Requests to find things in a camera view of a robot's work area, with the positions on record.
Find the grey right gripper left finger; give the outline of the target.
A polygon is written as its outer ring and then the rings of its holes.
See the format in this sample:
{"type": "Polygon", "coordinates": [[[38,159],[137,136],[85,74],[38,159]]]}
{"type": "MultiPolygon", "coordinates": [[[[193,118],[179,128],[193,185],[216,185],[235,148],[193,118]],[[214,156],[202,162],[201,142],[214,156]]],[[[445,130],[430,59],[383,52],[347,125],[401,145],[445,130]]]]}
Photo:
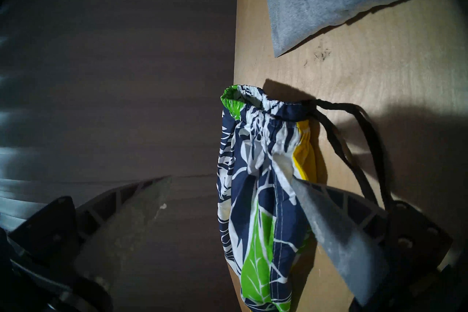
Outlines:
{"type": "Polygon", "coordinates": [[[19,258],[58,275],[113,284],[171,192],[172,177],[108,190],[75,207],[62,196],[9,233],[19,258]]]}

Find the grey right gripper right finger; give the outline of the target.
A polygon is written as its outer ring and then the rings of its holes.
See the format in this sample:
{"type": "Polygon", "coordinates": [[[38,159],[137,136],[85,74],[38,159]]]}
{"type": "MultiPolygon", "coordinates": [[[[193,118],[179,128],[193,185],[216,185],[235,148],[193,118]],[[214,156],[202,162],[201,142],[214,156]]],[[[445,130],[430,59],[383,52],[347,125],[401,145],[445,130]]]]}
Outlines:
{"type": "Polygon", "coordinates": [[[342,189],[292,179],[292,189],[326,255],[354,295],[351,306],[411,306],[411,285],[435,272],[453,239],[418,209],[384,210],[342,189]]]}

